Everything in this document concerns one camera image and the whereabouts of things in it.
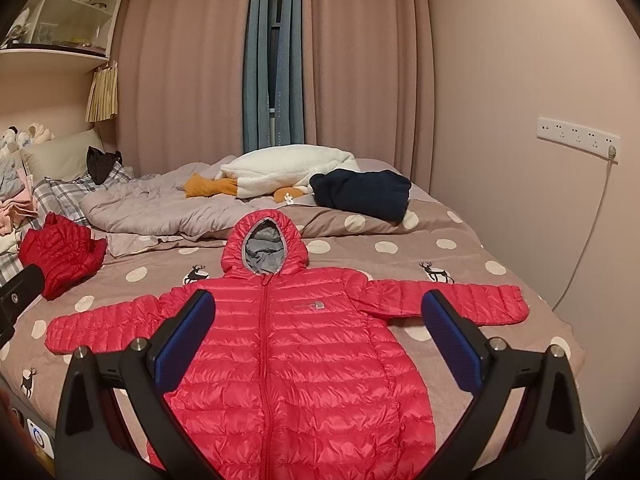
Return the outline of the blue-grey curtain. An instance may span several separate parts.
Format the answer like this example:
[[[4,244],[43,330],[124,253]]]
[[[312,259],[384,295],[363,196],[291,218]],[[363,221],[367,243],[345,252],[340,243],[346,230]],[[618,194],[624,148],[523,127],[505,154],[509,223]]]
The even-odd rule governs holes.
[[[250,0],[243,60],[243,151],[305,141],[303,0]]]

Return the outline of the plush toys on headboard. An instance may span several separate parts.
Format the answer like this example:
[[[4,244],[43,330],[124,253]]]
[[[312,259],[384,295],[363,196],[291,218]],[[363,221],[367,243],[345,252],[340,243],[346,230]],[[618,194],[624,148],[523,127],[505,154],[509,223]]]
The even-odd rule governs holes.
[[[55,135],[38,122],[33,122],[25,130],[11,126],[1,135],[0,154],[2,158],[8,158],[26,146],[43,144],[54,139]]]

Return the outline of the grey crumpled quilt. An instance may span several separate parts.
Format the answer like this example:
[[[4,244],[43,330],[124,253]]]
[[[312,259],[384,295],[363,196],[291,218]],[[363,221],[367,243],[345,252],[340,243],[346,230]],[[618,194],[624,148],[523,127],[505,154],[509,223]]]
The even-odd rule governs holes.
[[[270,209],[270,198],[240,200],[234,196],[188,197],[183,185],[199,174],[211,178],[231,156],[216,164],[189,162],[178,169],[145,176],[87,194],[80,208],[90,224],[104,232],[140,235],[183,235],[198,238],[230,229],[250,212]]]

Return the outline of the plaid grey bedsheet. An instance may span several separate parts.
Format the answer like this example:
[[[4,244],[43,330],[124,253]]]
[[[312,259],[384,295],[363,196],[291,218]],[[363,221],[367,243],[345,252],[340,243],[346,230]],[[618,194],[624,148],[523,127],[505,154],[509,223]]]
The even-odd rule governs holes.
[[[81,226],[92,229],[94,238],[107,238],[107,235],[97,228],[90,226],[85,214],[81,211],[80,202],[88,194],[96,190],[106,190],[119,183],[126,183],[134,178],[131,168],[115,164],[110,174],[102,184],[95,184],[89,174],[73,181],[43,178],[32,190],[32,201],[36,205],[36,218],[24,219],[17,228],[8,235],[1,237],[1,284],[6,284],[10,278],[23,269],[18,258],[18,246],[29,229],[41,229],[44,218],[50,211],[69,218]]]

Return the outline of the white wall shelf unit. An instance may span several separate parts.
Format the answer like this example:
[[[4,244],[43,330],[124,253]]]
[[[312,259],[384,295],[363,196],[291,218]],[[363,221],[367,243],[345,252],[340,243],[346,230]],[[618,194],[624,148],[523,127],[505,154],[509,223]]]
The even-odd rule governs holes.
[[[86,74],[110,62],[122,0],[27,0],[1,44],[1,75]]]

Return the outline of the white wall power strip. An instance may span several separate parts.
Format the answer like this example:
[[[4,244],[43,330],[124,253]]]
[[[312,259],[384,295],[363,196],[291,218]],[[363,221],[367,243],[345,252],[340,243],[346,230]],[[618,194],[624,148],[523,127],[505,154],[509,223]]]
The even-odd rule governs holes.
[[[612,160],[616,164],[622,154],[622,140],[613,133],[547,117],[537,119],[536,137]]]

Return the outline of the navy blue folded garment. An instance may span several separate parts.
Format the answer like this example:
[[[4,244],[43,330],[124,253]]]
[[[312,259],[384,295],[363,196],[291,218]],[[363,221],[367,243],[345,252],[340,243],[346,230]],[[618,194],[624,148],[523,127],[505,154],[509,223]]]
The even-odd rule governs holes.
[[[356,172],[335,169],[309,179],[320,207],[399,223],[408,208],[411,182],[392,170]]]

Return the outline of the beige pillow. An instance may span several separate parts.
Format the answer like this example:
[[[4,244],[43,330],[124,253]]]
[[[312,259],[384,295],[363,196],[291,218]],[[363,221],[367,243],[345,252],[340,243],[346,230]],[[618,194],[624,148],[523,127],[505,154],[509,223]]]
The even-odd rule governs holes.
[[[103,150],[102,141],[93,129],[23,148],[21,158],[35,183],[44,178],[67,182],[87,172],[89,148]]]

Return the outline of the yellow striped hanging cloth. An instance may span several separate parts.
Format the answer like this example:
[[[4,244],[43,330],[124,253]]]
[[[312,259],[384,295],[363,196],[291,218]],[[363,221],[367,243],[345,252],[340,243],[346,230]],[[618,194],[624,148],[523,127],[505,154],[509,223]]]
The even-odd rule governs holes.
[[[107,64],[92,75],[86,107],[86,122],[105,122],[118,114],[118,68]]]

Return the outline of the brown polka dot duvet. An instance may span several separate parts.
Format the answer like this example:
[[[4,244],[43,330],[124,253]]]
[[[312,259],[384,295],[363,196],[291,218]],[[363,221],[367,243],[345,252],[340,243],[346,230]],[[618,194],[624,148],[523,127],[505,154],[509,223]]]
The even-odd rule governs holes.
[[[313,206],[263,210],[282,212],[293,221],[311,268],[357,270],[371,281],[432,282],[433,290],[487,337],[500,337],[516,350],[544,351],[557,344],[573,370],[584,364],[585,353],[570,326],[440,203],[414,200],[399,223]],[[99,230],[107,235],[102,268],[55,300],[40,295],[1,348],[2,387],[12,392],[26,428],[54,430],[76,347],[113,352],[134,338],[148,338],[201,289],[201,281],[219,278],[234,227],[194,240]],[[426,385],[437,450],[471,397],[454,381],[421,312],[415,318],[392,318],[387,326]]]

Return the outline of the pink-red hooded down jacket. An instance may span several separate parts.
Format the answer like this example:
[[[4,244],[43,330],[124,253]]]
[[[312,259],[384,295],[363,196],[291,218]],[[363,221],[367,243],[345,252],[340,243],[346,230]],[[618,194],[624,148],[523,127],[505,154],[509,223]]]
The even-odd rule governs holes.
[[[166,396],[228,479],[411,479],[434,456],[424,381],[388,329],[429,281],[311,268],[293,221],[247,214],[201,281],[215,321]]]

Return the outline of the pink curtain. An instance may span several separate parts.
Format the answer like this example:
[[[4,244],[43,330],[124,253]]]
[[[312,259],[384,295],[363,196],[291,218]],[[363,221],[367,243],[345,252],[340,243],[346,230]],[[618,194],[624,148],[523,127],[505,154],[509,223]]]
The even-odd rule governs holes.
[[[250,0],[124,0],[115,142],[135,170],[243,151]],[[435,75],[428,0],[303,0],[305,141],[431,180]]]

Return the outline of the pile of pastel clothes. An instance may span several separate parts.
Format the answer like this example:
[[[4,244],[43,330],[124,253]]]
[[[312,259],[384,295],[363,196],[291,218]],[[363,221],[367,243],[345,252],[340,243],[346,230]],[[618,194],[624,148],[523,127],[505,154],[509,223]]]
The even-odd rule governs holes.
[[[21,226],[38,217],[34,181],[14,158],[1,159],[1,253],[15,254]]]

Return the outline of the dark red down jacket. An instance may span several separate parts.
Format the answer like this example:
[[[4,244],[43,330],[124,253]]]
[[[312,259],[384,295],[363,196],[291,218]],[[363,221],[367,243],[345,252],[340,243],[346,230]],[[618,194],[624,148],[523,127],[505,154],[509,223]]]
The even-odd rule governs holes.
[[[50,211],[43,227],[23,236],[18,258],[23,266],[35,264],[44,276],[41,295],[55,300],[102,268],[105,238],[94,238],[88,226]]]

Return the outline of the black garment on pillow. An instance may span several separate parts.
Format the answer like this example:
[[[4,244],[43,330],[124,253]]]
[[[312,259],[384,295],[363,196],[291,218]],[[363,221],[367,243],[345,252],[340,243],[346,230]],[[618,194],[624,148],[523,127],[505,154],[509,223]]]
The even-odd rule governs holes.
[[[96,185],[101,185],[113,170],[116,162],[122,163],[122,153],[103,153],[92,146],[88,147],[86,165],[91,180]]]

